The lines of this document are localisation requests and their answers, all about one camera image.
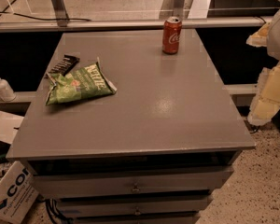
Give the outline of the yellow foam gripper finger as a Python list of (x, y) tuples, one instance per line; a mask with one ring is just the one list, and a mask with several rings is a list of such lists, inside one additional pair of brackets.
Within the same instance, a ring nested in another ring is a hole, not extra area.
[(280, 110), (280, 62), (259, 74), (257, 93), (249, 108), (247, 120), (254, 126), (268, 123)]
[(266, 47), (269, 28), (270, 28), (269, 23), (263, 24), (254, 34), (252, 34), (246, 40), (246, 44), (256, 48)]

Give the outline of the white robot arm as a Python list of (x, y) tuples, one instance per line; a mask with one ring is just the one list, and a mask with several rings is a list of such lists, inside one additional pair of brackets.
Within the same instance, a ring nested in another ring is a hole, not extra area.
[(272, 69), (263, 68), (260, 72), (257, 92), (249, 108), (248, 122), (262, 126), (280, 110), (280, 9), (271, 22), (265, 23), (246, 40), (246, 44), (265, 47), (268, 55), (278, 61)]

